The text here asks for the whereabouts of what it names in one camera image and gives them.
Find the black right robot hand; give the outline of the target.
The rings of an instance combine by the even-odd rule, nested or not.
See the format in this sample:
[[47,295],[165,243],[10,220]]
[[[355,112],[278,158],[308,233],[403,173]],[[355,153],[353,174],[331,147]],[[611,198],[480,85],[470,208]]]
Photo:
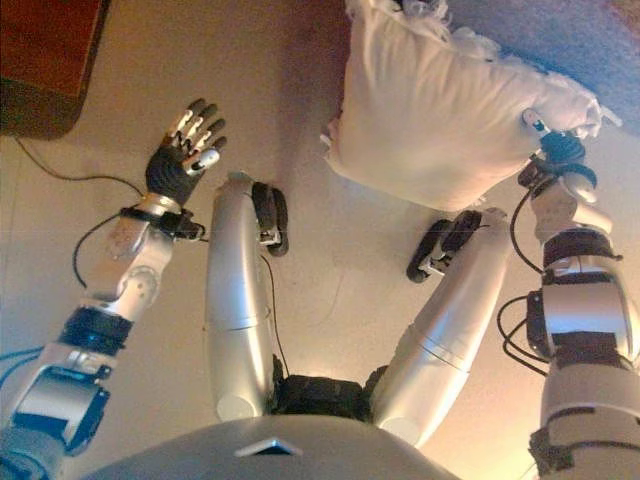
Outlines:
[[553,166],[583,164],[586,150],[581,140],[568,131],[552,130],[534,109],[528,108],[521,115],[524,125],[535,133],[541,155]]

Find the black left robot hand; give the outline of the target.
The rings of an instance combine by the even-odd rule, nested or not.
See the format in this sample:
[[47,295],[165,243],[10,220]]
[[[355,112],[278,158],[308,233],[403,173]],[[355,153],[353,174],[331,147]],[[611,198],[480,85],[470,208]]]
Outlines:
[[225,125],[215,103],[200,98],[185,107],[147,164],[147,191],[183,207],[205,171],[220,160]]

